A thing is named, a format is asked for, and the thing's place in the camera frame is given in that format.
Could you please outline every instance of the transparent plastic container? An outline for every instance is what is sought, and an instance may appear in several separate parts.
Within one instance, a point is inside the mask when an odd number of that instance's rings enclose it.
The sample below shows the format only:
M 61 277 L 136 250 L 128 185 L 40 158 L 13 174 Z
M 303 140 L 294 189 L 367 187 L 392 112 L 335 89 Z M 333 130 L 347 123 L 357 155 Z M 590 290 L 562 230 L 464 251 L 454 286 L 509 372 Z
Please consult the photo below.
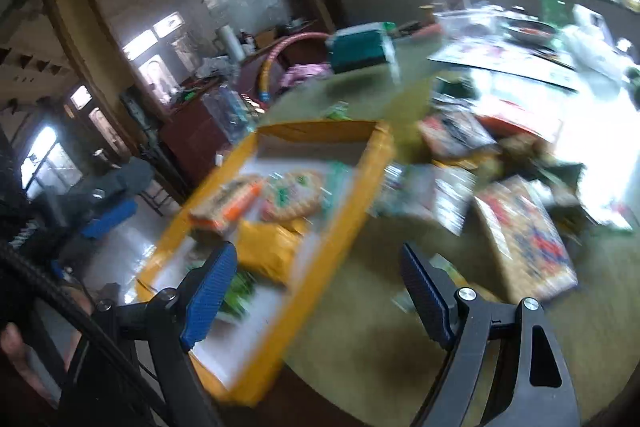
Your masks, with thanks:
M 443 33 L 452 39 L 494 35 L 497 30 L 496 12 L 485 8 L 440 12 L 434 15 Z

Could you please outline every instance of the yellow box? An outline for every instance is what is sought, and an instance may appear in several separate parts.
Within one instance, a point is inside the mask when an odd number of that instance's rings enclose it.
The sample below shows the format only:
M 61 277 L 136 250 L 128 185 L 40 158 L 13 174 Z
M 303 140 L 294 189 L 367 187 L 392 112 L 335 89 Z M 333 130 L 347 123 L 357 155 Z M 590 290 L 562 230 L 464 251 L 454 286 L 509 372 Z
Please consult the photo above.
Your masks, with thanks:
M 189 211 L 231 181 L 256 153 L 260 137 L 273 136 L 285 142 L 304 144 L 344 144 L 366 142 L 354 169 L 351 192 L 334 212 L 320 235 L 310 267 L 302 283 L 295 285 L 276 320 L 271 322 L 259 347 L 244 364 L 239 377 L 228 389 L 191 353 L 191 360 L 203 386 L 219 401 L 254 406 L 268 391 L 282 364 L 282 357 L 295 334 L 321 297 L 325 286 L 347 254 L 377 195 L 385 167 L 394 159 L 395 149 L 389 127 L 372 121 L 309 121 L 260 127 L 251 133 L 214 169 L 185 203 L 166 229 L 136 283 L 139 300 L 149 300 L 154 280 L 190 233 Z

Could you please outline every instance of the white cylinder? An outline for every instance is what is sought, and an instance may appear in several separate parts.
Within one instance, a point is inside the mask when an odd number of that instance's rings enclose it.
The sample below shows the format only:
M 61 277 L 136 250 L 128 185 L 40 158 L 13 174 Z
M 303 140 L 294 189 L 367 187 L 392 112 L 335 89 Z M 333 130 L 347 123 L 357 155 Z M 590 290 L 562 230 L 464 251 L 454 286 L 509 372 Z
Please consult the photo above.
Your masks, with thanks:
M 218 28 L 216 33 L 232 61 L 241 62 L 246 57 L 244 49 L 242 49 L 242 45 L 231 26 L 226 24 L 222 28 Z

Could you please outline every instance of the metal screw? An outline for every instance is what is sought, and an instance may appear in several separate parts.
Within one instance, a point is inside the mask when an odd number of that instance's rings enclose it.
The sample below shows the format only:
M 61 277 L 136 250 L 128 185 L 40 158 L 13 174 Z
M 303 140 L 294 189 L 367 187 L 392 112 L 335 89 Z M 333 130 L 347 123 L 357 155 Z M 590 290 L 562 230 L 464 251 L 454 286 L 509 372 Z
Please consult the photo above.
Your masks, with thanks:
M 103 299 L 102 301 L 98 302 L 95 307 L 99 312 L 105 312 L 107 310 L 110 310 L 112 305 L 112 301 L 110 301 L 109 299 Z
M 527 297 L 526 299 L 524 299 L 524 307 L 527 310 L 531 310 L 532 312 L 534 312 L 538 308 L 540 308 L 540 304 L 538 304 L 538 301 L 536 301 L 535 299 Z
M 172 301 L 175 299 L 175 296 L 178 295 L 175 291 L 175 288 L 165 288 L 164 290 L 160 290 L 158 292 L 158 297 L 163 301 Z
M 465 301 L 472 301 L 476 298 L 476 292 L 471 288 L 460 288 L 460 290 L 458 290 L 458 295 L 460 295 L 460 298 Z

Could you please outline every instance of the round table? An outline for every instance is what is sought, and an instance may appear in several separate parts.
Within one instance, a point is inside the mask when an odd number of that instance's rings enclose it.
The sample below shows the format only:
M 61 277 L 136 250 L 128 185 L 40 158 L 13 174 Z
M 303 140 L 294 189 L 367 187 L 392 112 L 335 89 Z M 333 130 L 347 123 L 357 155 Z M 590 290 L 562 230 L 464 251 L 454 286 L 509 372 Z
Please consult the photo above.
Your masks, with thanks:
M 428 60 L 441 44 L 439 38 L 396 41 L 399 71 L 374 66 L 296 88 L 274 105 L 265 123 L 319 118 L 344 100 L 350 118 L 391 124 L 398 161 L 423 161 L 426 152 L 414 123 L 430 106 L 434 73 L 444 69 Z M 580 93 L 566 102 L 558 153 L 587 165 L 580 186 L 585 200 L 598 204 L 598 198 L 615 193 L 638 214 L 633 203 L 640 200 L 635 197 L 640 184 L 634 182 L 640 176 L 640 137 L 633 133 L 640 128 L 638 115 L 626 91 L 601 75 L 581 73 L 580 84 Z M 474 212 L 461 237 L 413 219 L 366 222 L 286 363 L 326 399 L 374 427 L 409 425 L 444 359 L 417 315 L 392 302 L 404 288 L 398 269 L 404 241 L 414 241 L 425 254 L 443 255 L 467 280 L 504 295 Z M 636 235 L 598 232 L 582 245 L 574 264 L 578 289 L 552 300 L 545 311 L 587 419 L 620 392 L 640 358 L 640 242 Z M 481 417 L 497 356 L 493 344 L 466 425 Z

